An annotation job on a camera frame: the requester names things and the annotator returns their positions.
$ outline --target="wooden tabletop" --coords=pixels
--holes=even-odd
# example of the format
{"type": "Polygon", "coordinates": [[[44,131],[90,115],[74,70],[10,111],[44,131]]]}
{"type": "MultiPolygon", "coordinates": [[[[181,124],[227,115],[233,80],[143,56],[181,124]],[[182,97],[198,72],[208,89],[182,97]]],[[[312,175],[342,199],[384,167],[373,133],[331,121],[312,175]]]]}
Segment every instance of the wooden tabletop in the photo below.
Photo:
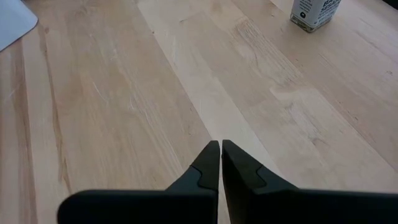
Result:
{"type": "Polygon", "coordinates": [[[298,187],[398,192],[398,11],[343,0],[308,34],[292,1],[26,1],[39,24],[0,52],[0,223],[164,189],[212,139],[298,187]]]}

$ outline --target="paper sheet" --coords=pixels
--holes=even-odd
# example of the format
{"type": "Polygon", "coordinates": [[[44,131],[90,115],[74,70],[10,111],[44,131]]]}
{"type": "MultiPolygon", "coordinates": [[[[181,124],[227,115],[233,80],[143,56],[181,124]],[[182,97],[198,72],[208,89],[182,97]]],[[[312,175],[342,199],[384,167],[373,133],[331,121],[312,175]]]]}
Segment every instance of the paper sheet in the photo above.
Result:
{"type": "Polygon", "coordinates": [[[0,51],[22,37],[37,17],[20,0],[0,0],[0,51]]]}

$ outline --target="can label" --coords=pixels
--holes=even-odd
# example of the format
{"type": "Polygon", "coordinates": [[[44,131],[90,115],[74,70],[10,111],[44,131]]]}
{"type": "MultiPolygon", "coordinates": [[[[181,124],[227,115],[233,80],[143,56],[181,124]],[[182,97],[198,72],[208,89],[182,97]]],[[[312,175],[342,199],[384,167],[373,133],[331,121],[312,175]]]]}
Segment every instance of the can label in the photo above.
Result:
{"type": "Polygon", "coordinates": [[[335,14],[341,0],[294,0],[292,14],[311,28],[316,28],[335,14]]]}

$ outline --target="white can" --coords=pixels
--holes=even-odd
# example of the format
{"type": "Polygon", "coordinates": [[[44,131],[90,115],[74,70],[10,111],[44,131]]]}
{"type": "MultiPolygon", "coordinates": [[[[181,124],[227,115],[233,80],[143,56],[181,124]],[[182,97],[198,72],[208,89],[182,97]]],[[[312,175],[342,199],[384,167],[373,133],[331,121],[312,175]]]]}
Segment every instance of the white can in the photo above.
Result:
{"type": "Polygon", "coordinates": [[[307,32],[331,20],[341,0],[294,0],[290,20],[307,32]]]}

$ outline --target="light wood surface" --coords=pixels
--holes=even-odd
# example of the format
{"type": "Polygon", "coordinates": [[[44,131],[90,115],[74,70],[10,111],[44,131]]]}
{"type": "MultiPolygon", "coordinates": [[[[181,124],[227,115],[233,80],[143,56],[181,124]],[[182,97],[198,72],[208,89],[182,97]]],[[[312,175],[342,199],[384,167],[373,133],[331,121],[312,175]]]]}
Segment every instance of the light wood surface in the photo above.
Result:
{"type": "Polygon", "coordinates": [[[0,52],[0,223],[164,189],[211,139],[298,187],[398,192],[398,11],[343,0],[308,34],[292,2],[27,1],[38,26],[0,52]]]}

